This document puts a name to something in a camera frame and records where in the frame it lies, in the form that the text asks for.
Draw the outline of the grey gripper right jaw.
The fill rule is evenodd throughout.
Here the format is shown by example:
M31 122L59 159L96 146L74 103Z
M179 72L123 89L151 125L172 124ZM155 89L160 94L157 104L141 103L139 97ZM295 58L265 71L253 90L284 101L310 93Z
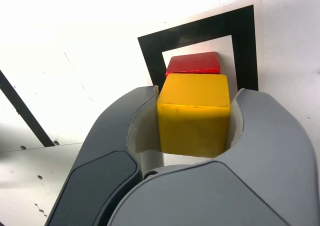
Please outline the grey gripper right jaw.
M249 89L232 110L226 152L156 169L121 200L109 225L319 225L317 160L299 121L269 94Z

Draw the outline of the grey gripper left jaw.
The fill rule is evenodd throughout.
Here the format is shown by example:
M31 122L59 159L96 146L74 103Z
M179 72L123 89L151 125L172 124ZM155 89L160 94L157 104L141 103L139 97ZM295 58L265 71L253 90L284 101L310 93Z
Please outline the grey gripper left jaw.
M159 166L157 86L136 88L97 118L46 221L105 226L123 197Z

